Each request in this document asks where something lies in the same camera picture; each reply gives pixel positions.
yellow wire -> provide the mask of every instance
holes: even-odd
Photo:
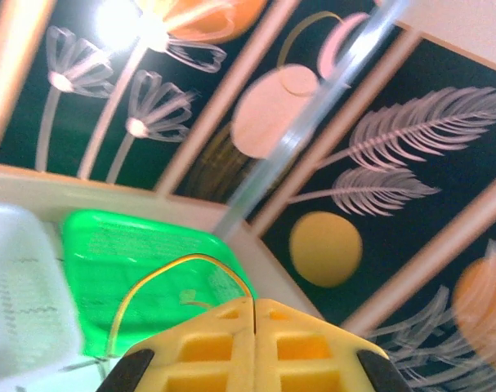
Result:
[[[277,70],[280,71],[284,67],[284,63],[286,62],[286,59],[288,58],[289,51],[291,50],[291,46],[295,43],[295,40],[297,37],[309,26],[314,24],[315,22],[318,22],[319,20],[325,19],[325,18],[335,18],[337,19],[340,23],[343,23],[343,20],[340,16],[335,14],[334,12],[330,11],[321,11],[317,12],[316,14],[313,14],[311,16],[308,16],[305,18],[302,22],[297,24],[293,30],[291,30],[291,33],[289,33],[288,37],[284,41],[284,44],[282,45],[282,49],[280,49],[279,57],[277,60]],[[290,94],[293,94],[294,96],[310,96],[313,94],[313,92],[307,92],[307,93],[298,93],[298,92],[293,92],[291,91],[288,86],[286,86],[285,81],[283,80],[282,73],[279,73],[280,75],[280,83],[282,83],[282,87]]]
[[[157,268],[155,271],[151,272],[150,274],[147,274],[144,278],[142,278],[137,283],[135,283],[135,286],[133,286],[130,289],[130,291],[127,292],[126,296],[124,296],[123,300],[118,306],[117,313],[114,316],[114,321],[112,322],[111,329],[109,330],[108,347],[106,350],[107,358],[111,358],[111,356],[113,355],[115,339],[117,337],[120,324],[123,321],[124,313],[126,312],[127,307],[130,305],[131,300],[133,299],[135,294],[137,294],[137,292],[141,289],[141,287],[147,284],[153,278],[158,277],[160,274],[163,274],[164,272],[170,270],[171,268],[186,263],[187,261],[195,261],[195,260],[208,261],[216,265],[217,267],[221,268],[240,286],[240,288],[242,288],[245,296],[249,298],[252,297],[248,285],[242,280],[242,278],[240,278],[239,275],[236,272],[234,272],[230,267],[228,267],[226,264],[222,263],[221,261],[217,260],[215,257],[211,257],[200,253],[179,257],[178,259],[174,261],[170,261],[166,265]]]

black rubber corner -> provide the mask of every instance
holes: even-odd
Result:
[[[391,361],[369,350],[356,354],[376,392],[413,392]]]
[[[154,356],[153,350],[141,350],[122,358],[96,392],[133,392]]]

painted moon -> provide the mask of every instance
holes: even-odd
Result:
[[[362,257],[362,239],[348,220],[331,212],[310,212],[294,226],[289,240],[293,265],[321,287],[344,283]]]
[[[484,291],[487,287],[474,288],[482,274],[489,272],[485,259],[469,265],[458,280],[453,292],[453,309],[458,330],[467,343],[493,368],[496,368],[496,283],[490,301],[482,295],[467,296],[473,291]]]
[[[286,65],[259,78],[233,113],[231,139],[240,152],[267,158],[319,86],[303,65]]]
[[[164,20],[186,13],[207,0],[136,0],[143,10],[152,10]],[[262,13],[267,0],[231,1],[228,7],[170,31],[177,38],[207,43],[228,42],[249,29]]]

plastic basket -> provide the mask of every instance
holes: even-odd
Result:
[[[240,275],[255,292],[233,252],[218,238],[193,229],[111,212],[83,210],[64,223],[65,273],[79,312],[83,353],[105,355],[111,323],[129,289],[159,266],[204,253]],[[138,341],[242,296],[237,283],[206,261],[189,261],[148,282],[124,315],[115,354]]]
[[[68,364],[81,346],[75,313],[41,222],[0,204],[0,390]]]

pink circle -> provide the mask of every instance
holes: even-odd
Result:
[[[326,38],[324,45],[322,45],[322,49],[320,49],[319,61],[317,64],[319,74],[322,78],[328,78],[335,69],[335,58],[338,51],[340,51],[344,39],[347,38],[356,26],[368,18],[369,15],[364,12],[349,15],[341,24],[338,24]]]

